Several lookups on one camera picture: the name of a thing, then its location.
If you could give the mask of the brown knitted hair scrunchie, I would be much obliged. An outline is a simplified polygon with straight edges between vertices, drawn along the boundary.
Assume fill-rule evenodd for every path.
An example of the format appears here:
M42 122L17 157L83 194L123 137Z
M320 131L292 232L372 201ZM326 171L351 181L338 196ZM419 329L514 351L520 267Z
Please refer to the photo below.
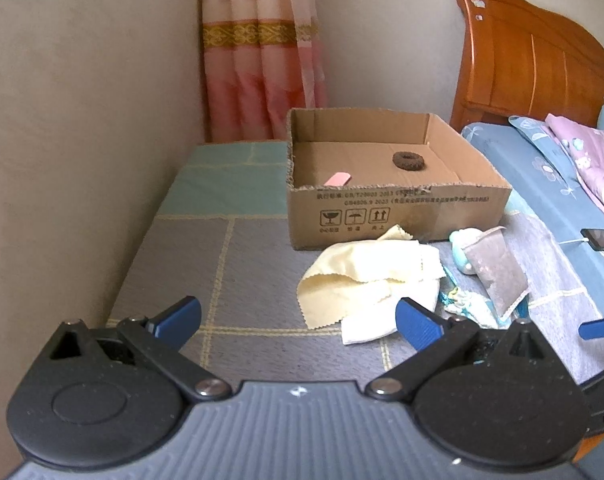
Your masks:
M395 152L392 162L397 168L405 171L420 171L425 168L424 158L415 152Z

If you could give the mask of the pink eraser strip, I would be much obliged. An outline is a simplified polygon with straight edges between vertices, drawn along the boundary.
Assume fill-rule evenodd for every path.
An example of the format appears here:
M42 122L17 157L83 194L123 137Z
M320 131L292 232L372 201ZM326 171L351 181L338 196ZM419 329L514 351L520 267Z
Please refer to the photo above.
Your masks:
M347 185L351 179L352 176L348 172L339 171L326 180L323 185L332 186L333 188L341 188L341 186Z

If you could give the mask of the white cloth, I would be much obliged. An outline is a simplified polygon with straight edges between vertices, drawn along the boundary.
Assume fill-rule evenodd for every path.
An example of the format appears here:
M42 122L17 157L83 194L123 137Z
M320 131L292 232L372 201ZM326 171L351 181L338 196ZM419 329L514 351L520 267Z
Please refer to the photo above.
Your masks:
M345 296L346 314L341 320L342 342L364 344L396 332L398 301L410 298L433 312L439 296L439 279L397 282L378 281L356 286Z

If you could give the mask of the small black device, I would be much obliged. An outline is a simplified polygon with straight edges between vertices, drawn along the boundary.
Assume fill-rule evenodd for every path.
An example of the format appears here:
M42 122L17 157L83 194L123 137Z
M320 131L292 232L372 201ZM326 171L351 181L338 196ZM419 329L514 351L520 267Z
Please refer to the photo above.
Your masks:
M604 229L582 229L581 234L594 252L604 252Z

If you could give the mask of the grey sachet bag rear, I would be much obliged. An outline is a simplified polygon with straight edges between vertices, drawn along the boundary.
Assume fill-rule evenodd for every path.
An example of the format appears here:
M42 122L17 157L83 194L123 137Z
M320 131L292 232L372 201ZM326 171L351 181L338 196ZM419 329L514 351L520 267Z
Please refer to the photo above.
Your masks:
M530 292L526 274L506 243L503 230L496 226L462 245L500 322L506 322Z

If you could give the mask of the yellow cleaning cloth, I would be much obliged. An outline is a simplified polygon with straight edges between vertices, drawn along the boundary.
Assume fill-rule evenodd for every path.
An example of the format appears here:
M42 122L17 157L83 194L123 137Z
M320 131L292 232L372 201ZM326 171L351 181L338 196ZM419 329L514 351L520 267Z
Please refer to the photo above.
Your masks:
M340 323L345 296L356 286L378 281L444 278L439 249L422 244L400 226L375 240L334 244L325 249L297 285L296 297L308 328Z

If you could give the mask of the grey checked blanket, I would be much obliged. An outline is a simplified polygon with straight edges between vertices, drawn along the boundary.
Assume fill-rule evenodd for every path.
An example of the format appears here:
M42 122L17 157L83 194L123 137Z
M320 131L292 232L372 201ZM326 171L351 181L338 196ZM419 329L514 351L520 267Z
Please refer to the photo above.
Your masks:
M108 325L195 296L202 326L183 354L234 386L242 379L357 379L364 386L412 356L398 334L345 346L339 323L306 327L296 286L319 252L290 245L286 158L282 142L197 148L146 233ZM600 313L515 191L505 214L506 240L531 280L530 315L582 382L604 369L604 339L578 335L580 323Z

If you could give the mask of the pink floral pillow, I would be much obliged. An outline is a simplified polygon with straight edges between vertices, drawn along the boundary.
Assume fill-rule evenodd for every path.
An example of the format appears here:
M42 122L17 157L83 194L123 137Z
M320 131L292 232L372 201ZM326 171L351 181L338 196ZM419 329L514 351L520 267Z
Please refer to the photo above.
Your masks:
M572 158L582 181L604 206L604 130L552 114L545 122Z

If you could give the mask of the open cardboard box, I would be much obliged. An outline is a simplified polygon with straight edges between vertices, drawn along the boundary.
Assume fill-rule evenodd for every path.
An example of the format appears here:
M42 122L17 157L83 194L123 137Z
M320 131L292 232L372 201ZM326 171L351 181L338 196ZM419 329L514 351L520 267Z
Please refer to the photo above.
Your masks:
M421 242L500 223L511 186L488 159L436 114L382 108L293 108L287 117L289 237L295 249L369 240L392 226ZM415 152L405 171L395 152ZM352 179L323 184L336 172Z

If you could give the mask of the blue floral bed sheet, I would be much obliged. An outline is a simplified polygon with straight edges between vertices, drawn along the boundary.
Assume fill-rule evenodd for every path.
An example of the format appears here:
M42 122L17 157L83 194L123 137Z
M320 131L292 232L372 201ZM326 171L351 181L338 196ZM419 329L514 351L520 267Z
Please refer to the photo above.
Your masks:
M604 230L604 212L587 195L568 155L544 122L511 116L506 126L473 122L462 136L492 162L564 248L575 270L604 278L604 250L583 240L586 229Z

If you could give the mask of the orange wooden headboard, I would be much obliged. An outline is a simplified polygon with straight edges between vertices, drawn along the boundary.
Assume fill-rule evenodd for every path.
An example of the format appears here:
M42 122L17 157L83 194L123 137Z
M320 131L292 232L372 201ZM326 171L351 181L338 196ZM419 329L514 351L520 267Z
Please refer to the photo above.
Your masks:
M526 0L456 0L465 19L449 124L564 116L594 127L604 105L604 47L581 25Z

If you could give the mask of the pink patterned curtain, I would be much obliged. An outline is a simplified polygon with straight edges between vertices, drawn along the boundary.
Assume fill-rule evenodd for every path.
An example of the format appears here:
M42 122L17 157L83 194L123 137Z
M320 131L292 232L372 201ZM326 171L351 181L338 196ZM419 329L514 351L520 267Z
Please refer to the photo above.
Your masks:
M293 108L327 104L316 0L202 0L213 143L285 138Z

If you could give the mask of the teal floral drawstring pouch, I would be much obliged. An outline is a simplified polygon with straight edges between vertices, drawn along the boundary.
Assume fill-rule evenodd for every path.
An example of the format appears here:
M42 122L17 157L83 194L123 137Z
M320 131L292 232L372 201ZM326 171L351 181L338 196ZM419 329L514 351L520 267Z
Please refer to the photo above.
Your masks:
M464 252L467 245L480 240L481 234L478 229L468 228L454 231L449 236L449 252L443 263L445 276L439 282L439 310L445 316L468 318L481 328L502 330L510 322L500 319Z

